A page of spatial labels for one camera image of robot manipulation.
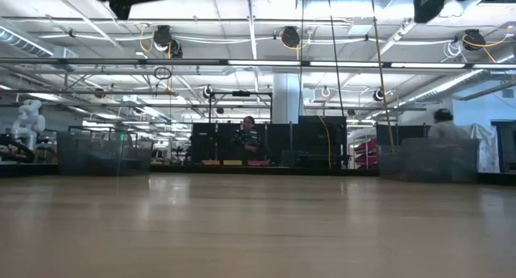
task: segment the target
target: ceiling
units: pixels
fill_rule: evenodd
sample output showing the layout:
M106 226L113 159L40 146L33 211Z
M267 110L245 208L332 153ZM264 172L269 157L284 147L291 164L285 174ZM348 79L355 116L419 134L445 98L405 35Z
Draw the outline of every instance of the ceiling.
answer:
M108 6L96 0L67 0L75 6L87 18L92 19L100 30L105 32L112 39L138 38L141 35L150 36L155 30L155 24L159 19L162 22L170 22L171 32L181 42L184 58L192 59L241 59L241 60L296 60L296 52L283 47L278 39L274 39L279 31L287 24L281 20L301 19L326 21L329 19L326 6L311 6L305 9L296 9L296 0L166 0L161 2L146 3L133 6L129 21L117 21L113 19ZM335 20L335 39L337 44L338 60L369 61L375 60L376 44L374 41L361 41L343 43L351 39L363 39L364 35L351 35L352 29L359 25L372 24L372 12L369 6L333 6L333 18ZM448 44L430 44L434 42L452 40L455 35L464 34L465 29L479 29L488 42L496 42L504 38L507 23L514 20L514 9L516 6L485 6L477 5L469 7L466 11L456 13L449 12L448 15L441 14L438 18L428 24L418 24L405 31L404 35L391 48L381 55L383 61L403 62L454 62L464 59L447 58L445 53ZM255 19L254 36L256 41L256 54L253 53L253 44L250 25L246 19L250 16ZM378 38L382 40L380 46L385 45L393 35L407 24L407 19L413 14L410 5L390 5L377 14ZM61 0L0 0L0 17L8 21L20 31L24 31L32 39L42 45L56 45L65 47L81 58L166 58L162 52L153 49L151 52L144 52L138 39L118 41L119 48L105 39L98 30L86 23L81 16L70 6L65 5ZM147 23L151 27L143 31L143 25ZM331 40L331 26L327 23L296 24L299 32L307 37L311 32L310 43L302 50L303 60L335 60L335 51ZM70 37L68 33L81 37ZM370 39L375 38L374 29L368 31ZM223 40L232 39L234 44L213 44ZM149 39L141 41L144 48L150 48ZM491 48L492 53L506 50L511 43L506 41L503 44ZM11 47L8 44L0 43L0 56L2 57L27 57L26 54ZM487 61L487 56L480 50L470 52L463 50L464 58L468 62ZM64 88L64 74L49 73L47 66L19 66L19 68L30 69L52 83L56 88ZM194 71L195 67L175 67ZM184 75L182 80L173 77L163 81L161 88L171 86L179 93L179 97L170 96L139 96L142 103L167 104L172 103L193 103L205 102L202 98L202 89L210 84L219 91L232 91L237 89L253 91L256 89L255 77L257 77L257 88L260 92L270 92L273 86L272 71L259 70L255 73L252 70L238 71L226 76L214 75ZM69 81L79 80L81 75L69 76ZM438 73L417 73L413 71L399 71L386 73L384 75L385 90L393 94L390 101L402 98L409 93L420 89L429 82L441 77ZM339 81L347 80L343 88L343 104L347 106L370 106L373 102L372 94L364 91L378 89L381 85L380 74L368 70L366 73L346 72L339 74ZM151 86L155 86L158 80L150 76ZM146 90L149 84L140 75L94 75L88 76L87 81L79 81L76 88L95 89L105 88L113 90ZM305 72L303 73L303 86L316 89L315 104L339 104L339 96L336 93L338 78L335 70L326 72ZM332 89L330 97L324 97L321 89ZM88 102L112 102L116 103L111 96L98 99L93 96L81 96L83 101ZM255 98L249 98L243 102L242 98L224 98L220 104L256 104ZM159 109L164 114L169 114L169 109ZM309 110L309 113L321 113L317 110ZM122 110L124 116L131 116L130 111ZM268 109L226 110L220 114L220 118L240 118L244 114L255 116L268 116ZM339 111L328 111L326 114L339 114ZM199 121L202 114L194 110L174 109L173 118L179 121Z

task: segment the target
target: white ceiling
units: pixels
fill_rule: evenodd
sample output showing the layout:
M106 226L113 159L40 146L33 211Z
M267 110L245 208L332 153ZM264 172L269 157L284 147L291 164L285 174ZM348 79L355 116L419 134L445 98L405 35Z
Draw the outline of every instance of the white ceiling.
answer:
M69 0L77 9L92 19L110 20L110 12L106 7L95 0ZM341 20L342 18L353 18L355 22L367 23L371 22L368 8L363 10L356 7L335 6L334 18ZM402 40L420 40L433 41L452 39L454 35L463 33L465 29L480 29L483 35L488 35L488 41L500 40L503 35L496 32L497 27L501 27L504 23L514 20L516 11L515 6L475 6L467 10L463 15L457 15L448 18L437 18L426 25L419 24L410 30ZM253 14L256 19L300 19L302 12L295 9L295 0L252 0ZM400 28L404 18L410 17L410 9L407 7L394 7L391 10L381 11L378 15L379 37L388 39L394 32ZM328 19L328 15L324 15L326 7L320 9L307 9L305 17L307 19ZM67 18L81 21L79 15L69 9L60 0L0 0L0 16L4 19L12 17L23 18ZM246 19L249 16L248 0L166 0L161 2L153 2L142 5L133 6L131 11L131 19ZM92 27L86 23L37 23L32 21L20 22L11 21L17 28L30 33L35 39L42 35L63 34L65 31L73 29L77 34L100 36ZM117 24L107 23L98 24L98 26L111 37L127 37L137 36L141 33L142 27L135 24ZM272 37L275 32L281 31L284 25L281 24L256 24L256 37ZM306 30L316 31L315 40L331 39L331 28L328 26L317 27L313 24L305 25ZM342 39L346 37L356 37L356 35L348 34L349 27L335 27L335 37ZM226 23L226 24L195 24L176 25L172 27L172 32L178 36L193 36L207 39L249 39L250 30L246 23ZM368 35L374 37L374 30L369 31ZM55 44L71 48L80 57L86 58L118 58L118 57L135 57L136 52L141 52L139 41L123 42L124 52L115 48L109 41L93 40L93 39L41 39L42 44ZM150 41L145 40L144 46L149 47ZM184 58L217 58L217 59L252 59L252 45L250 42L243 44L199 44L187 41L181 41L183 46ZM493 48L493 52L504 50L510 44L502 44ZM295 60L296 53L294 50L284 48L279 40L267 39L257 42L257 58L269 60ZM18 50L6 45L0 44L1 54L3 56L25 56ZM419 45L419 46L392 46L383 56L385 61L417 61L417 62L440 62L445 59L443 52L444 44L435 45ZM374 42L356 42L350 44L337 44L339 60L369 60L376 53ZM468 61L485 60L485 53L466 52L464 56ZM149 57L163 57L161 53L148 53ZM334 60L333 45L309 45L303 50L303 60ZM341 73L339 78L344 80L349 73ZM45 75L49 80L62 83L62 77L52 77ZM395 89L398 96L406 95L428 81L435 79L435 75L414 75L414 74L386 74L385 88L386 90ZM254 74L252 72L237 72L225 77L215 76L185 76L185 80L194 88L206 84L212 84L214 88L219 89L254 89ZM109 86L115 83L116 89L136 89L145 86L141 77L128 76L95 76L89 80L101 86ZM337 88L337 77L335 73L306 73L303 77L305 87L318 89L327 86L328 88ZM267 85L273 84L273 74L260 72L258 74L258 85L260 91L268 91ZM361 91L364 87L375 89L380 86L379 74L362 73L354 76L343 92L343 102L347 104L364 104L370 102L371 96L365 93L360 96L352 91ZM172 87L178 89L179 94L186 98L194 100L190 91L185 90L184 85L173 79ZM327 98L316 93L317 102L327 102ZM339 99L335 96L331 102L337 102ZM196 113L185 110L183 116L193 117Z

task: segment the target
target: white robot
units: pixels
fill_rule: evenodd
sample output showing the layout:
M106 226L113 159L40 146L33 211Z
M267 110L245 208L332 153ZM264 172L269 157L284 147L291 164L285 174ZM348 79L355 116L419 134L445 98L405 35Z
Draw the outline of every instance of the white robot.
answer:
M41 106L41 101L26 100L18 108L18 119L13 124L13 139L27 138L25 146L30 150L35 149L38 133L45 130L45 117L40 115Z

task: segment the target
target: wooden floor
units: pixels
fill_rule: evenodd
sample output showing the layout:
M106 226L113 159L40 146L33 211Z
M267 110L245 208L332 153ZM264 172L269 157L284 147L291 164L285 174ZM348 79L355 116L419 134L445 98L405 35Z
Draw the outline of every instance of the wooden floor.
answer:
M0 180L1 277L516 277L516 190L355 177Z

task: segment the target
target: white column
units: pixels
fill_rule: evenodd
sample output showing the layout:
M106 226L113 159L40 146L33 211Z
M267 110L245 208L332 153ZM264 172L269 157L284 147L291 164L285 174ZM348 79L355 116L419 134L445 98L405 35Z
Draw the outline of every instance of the white column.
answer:
M303 103L296 73L276 73L273 83L273 123L297 124Z

